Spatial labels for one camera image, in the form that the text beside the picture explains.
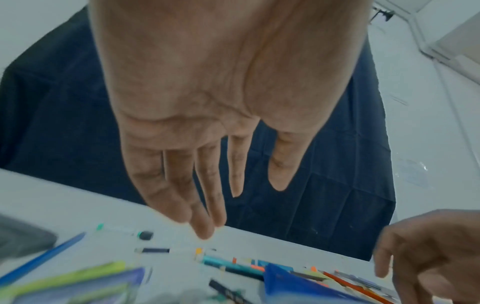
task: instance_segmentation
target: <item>orange pencil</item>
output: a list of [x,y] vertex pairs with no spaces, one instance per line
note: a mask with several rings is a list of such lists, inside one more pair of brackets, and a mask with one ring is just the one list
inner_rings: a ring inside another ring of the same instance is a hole
[[328,272],[326,272],[326,271],[323,271],[323,274],[326,275],[326,276],[328,276],[329,278],[331,278],[331,279],[334,280],[335,282],[339,283],[340,285],[343,285],[343,286],[349,287],[349,288],[351,288],[351,289],[353,289],[353,290],[356,290],[356,291],[358,291],[358,292],[360,292],[360,293],[362,293],[362,294],[364,294],[364,295],[366,295],[366,296],[371,297],[371,298],[374,299],[374,300],[379,301],[380,303],[383,303],[383,304],[394,304],[393,302],[390,302],[389,300],[381,297],[380,295],[376,294],[375,292],[372,292],[372,291],[367,290],[367,289],[364,289],[364,288],[362,288],[362,287],[360,287],[360,286],[357,286],[357,285],[354,285],[354,284],[352,284],[352,283],[349,283],[349,282],[347,282],[347,281],[345,281],[345,280],[342,280],[341,278],[339,278],[339,277],[337,277],[337,276],[335,276],[335,275],[333,275],[333,274],[330,274],[330,273],[328,273]]

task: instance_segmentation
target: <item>navy blue fabric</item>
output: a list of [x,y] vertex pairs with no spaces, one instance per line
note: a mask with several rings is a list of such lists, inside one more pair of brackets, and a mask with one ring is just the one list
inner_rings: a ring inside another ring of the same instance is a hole
[[[274,130],[260,123],[227,225],[370,259],[395,208],[385,112],[368,42],[327,124],[286,191],[267,180]],[[35,43],[0,84],[0,167],[143,204],[129,181],[86,9]]]

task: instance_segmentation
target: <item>skin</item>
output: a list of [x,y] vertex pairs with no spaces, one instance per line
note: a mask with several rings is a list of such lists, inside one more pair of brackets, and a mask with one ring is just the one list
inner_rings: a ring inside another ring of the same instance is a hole
[[[127,172],[149,206],[200,238],[241,195],[260,119],[277,130],[268,178],[284,190],[330,117],[365,41],[371,0],[90,0]],[[198,174],[204,209],[192,180]]]
[[373,254],[404,304],[431,304],[432,295],[455,303],[480,302],[480,211],[441,210],[388,226]]

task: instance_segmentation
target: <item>table surface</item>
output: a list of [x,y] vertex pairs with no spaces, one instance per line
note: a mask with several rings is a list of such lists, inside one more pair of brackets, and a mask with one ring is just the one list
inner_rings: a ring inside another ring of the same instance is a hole
[[[148,284],[140,290],[137,302],[154,296],[169,298],[196,292],[212,293],[208,287],[215,278],[232,289],[245,289],[246,298],[260,303],[261,282],[239,275],[221,272],[193,260],[193,254],[137,254],[142,246],[166,248],[215,248],[235,256],[258,258],[294,268],[316,266],[335,269],[392,287],[390,279],[378,279],[373,264],[262,235],[223,227],[214,236],[197,239],[188,225],[180,225],[142,205],[87,192],[80,189],[0,170],[0,213],[36,224],[58,234],[58,242],[86,231],[85,239],[19,280],[26,283],[47,276],[124,260],[131,265],[153,268]],[[106,223],[154,232],[151,241],[116,232],[98,231]],[[5,261],[0,265],[4,274],[25,263],[32,256]]]

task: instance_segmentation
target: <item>large hand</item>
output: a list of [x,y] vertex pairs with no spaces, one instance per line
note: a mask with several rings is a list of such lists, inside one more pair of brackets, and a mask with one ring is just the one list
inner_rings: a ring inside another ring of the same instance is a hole
[[230,187],[238,196],[260,119],[278,130],[268,176],[285,189],[348,83],[370,4],[91,0],[124,162],[146,202],[210,237],[226,221],[220,139],[228,136]]
[[435,211],[388,226],[374,252],[403,304],[431,304],[432,295],[480,302],[480,211]]

